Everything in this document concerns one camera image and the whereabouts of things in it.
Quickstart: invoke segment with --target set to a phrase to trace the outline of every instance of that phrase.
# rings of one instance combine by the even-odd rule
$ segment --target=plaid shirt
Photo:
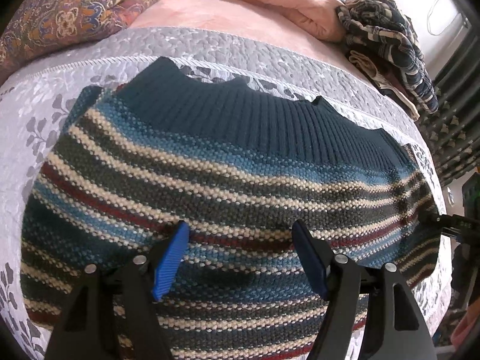
[[[362,44],[400,69],[407,93],[434,113],[438,101],[410,18],[393,0],[347,0],[336,8],[348,45]]]

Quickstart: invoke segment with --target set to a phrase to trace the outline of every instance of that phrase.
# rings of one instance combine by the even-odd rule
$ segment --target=metal screw
[[[397,271],[397,266],[393,264],[392,262],[387,262],[385,264],[385,269],[387,269],[388,272],[396,272]]]
[[[335,256],[335,261],[339,264],[346,264],[349,261],[349,258],[345,254],[337,254]]]
[[[145,264],[147,262],[147,257],[145,257],[143,254],[139,254],[138,256],[135,256],[133,258],[133,263],[136,266],[141,266],[142,264]]]
[[[88,264],[85,267],[85,273],[91,275],[93,272],[97,270],[97,266],[95,264]]]

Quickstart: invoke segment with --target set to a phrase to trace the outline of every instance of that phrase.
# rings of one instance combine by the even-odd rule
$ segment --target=quilted bedspread
[[[412,145],[439,212],[446,212],[430,152],[413,121],[370,86],[324,62],[235,35],[177,27],[130,28],[48,56],[0,88],[0,315],[32,359],[43,358],[50,336],[28,319],[20,290],[21,221],[33,181],[84,86],[117,87],[159,56],[207,83],[244,76],[252,89],[278,97],[322,95],[357,125],[383,128],[400,144]],[[434,273],[414,289],[431,333],[448,307],[450,276],[450,242],[443,238]],[[362,335],[353,334],[348,359],[357,358]]]

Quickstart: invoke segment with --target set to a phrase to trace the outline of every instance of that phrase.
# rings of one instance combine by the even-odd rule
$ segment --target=patterned pillow
[[[0,38],[0,85],[27,62],[128,27],[158,0],[24,0]]]

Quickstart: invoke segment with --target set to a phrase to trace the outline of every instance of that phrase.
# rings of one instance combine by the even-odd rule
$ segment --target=striped sweater
[[[30,318],[53,326],[83,267],[126,263],[186,221],[190,244],[155,305],[174,356],[286,359],[311,348],[326,303],[292,247],[302,219],[359,263],[395,261],[415,285],[440,235],[408,150],[327,101],[292,102],[242,78],[191,79],[160,58],[116,92],[85,88],[25,209],[21,284]],[[365,321],[361,297],[356,327]],[[121,302],[125,358],[134,358]]]

